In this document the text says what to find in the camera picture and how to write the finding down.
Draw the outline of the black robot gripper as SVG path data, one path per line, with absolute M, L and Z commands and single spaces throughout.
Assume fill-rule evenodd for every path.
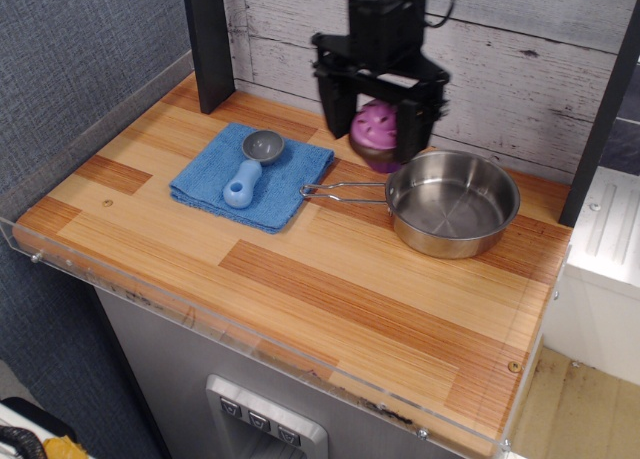
M 328 130 L 348 134 L 360 95 L 397 106 L 394 159 L 427 147 L 449 73 L 422 53 L 426 0 L 348 0 L 349 32 L 316 33 L 314 75 Z

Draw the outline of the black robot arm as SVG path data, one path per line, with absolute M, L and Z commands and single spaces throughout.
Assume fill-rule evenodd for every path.
M 422 53 L 426 0 L 347 0 L 349 33 L 317 33 L 314 75 L 329 131 L 391 173 L 429 143 L 450 75 Z

